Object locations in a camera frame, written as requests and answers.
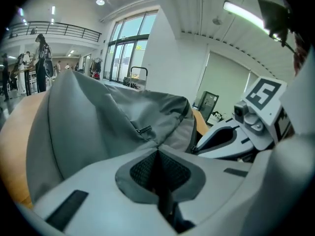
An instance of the balcony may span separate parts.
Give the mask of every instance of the balcony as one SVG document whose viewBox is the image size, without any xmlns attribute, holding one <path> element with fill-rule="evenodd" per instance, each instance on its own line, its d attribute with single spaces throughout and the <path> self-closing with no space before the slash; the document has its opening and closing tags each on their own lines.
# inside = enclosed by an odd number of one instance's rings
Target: balcony
<svg viewBox="0 0 315 236">
<path fill-rule="evenodd" d="M 9 31 L 3 36 L 3 40 L 12 39 L 17 36 L 33 34 L 54 34 L 98 42 L 100 32 L 86 29 L 79 26 L 63 23 L 51 23 L 47 21 L 31 21 L 26 23 L 14 24 L 9 27 Z"/>
</svg>

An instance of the gray fabric cover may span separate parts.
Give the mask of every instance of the gray fabric cover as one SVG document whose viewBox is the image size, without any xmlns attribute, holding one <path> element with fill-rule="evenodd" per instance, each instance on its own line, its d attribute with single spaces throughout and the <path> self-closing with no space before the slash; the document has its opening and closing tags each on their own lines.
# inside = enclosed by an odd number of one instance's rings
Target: gray fabric cover
<svg viewBox="0 0 315 236">
<path fill-rule="evenodd" d="M 148 125 L 151 130 L 137 132 Z M 31 199 L 35 202 L 87 165 L 156 148 L 165 140 L 186 151 L 193 129 L 194 117 L 184 97 L 105 86 L 64 71 L 45 95 L 31 128 L 27 148 Z"/>
</svg>

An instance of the wooden surface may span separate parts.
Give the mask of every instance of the wooden surface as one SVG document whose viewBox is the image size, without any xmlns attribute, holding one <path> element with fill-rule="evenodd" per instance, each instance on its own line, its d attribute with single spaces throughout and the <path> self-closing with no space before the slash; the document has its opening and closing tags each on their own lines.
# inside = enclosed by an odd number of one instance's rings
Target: wooden surface
<svg viewBox="0 0 315 236">
<path fill-rule="evenodd" d="M 198 110 L 192 109 L 192 112 L 197 122 L 196 129 L 203 136 L 205 133 L 209 131 L 209 127 L 207 126 L 205 120 L 203 119 L 201 113 Z"/>
<path fill-rule="evenodd" d="M 31 208 L 26 179 L 26 148 L 32 122 L 45 92 L 25 97 L 0 132 L 0 176 L 11 198 Z"/>
<path fill-rule="evenodd" d="M 35 71 L 35 68 L 34 67 L 29 67 L 29 68 L 26 68 L 26 69 L 22 69 L 22 70 L 18 70 L 16 72 L 14 72 L 14 74 L 18 74 L 18 73 L 24 73 L 26 71 Z"/>
</svg>

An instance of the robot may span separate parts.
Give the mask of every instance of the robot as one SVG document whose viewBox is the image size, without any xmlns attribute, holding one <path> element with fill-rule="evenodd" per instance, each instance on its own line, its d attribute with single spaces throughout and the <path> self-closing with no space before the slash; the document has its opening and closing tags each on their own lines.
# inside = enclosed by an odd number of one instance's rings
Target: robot
<svg viewBox="0 0 315 236">
<path fill-rule="evenodd" d="M 201 157 L 250 160 L 287 134 L 290 120 L 280 103 L 287 83 L 259 77 L 234 106 L 234 116 L 214 125 L 193 148 Z"/>
</svg>

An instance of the metal frame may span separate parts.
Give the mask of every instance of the metal frame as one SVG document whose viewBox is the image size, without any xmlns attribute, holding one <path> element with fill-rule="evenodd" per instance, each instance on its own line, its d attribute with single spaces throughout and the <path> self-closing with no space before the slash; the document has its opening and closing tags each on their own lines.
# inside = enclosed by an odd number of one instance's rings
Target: metal frame
<svg viewBox="0 0 315 236">
<path fill-rule="evenodd" d="M 24 23 L 18 23 L 9 26 L 9 32 L 5 34 L 4 38 L 8 37 L 10 33 L 21 35 L 30 35 L 32 31 L 30 31 L 31 27 L 37 27 L 38 33 L 43 34 L 55 34 L 55 35 L 68 35 L 72 37 L 79 37 L 83 39 L 87 39 L 90 41 L 99 41 L 99 37 L 101 35 L 100 32 L 97 32 L 92 29 L 87 29 L 80 26 L 69 25 L 64 23 L 55 22 L 53 25 L 48 21 L 29 21 L 28 25 L 25 26 Z"/>
</svg>

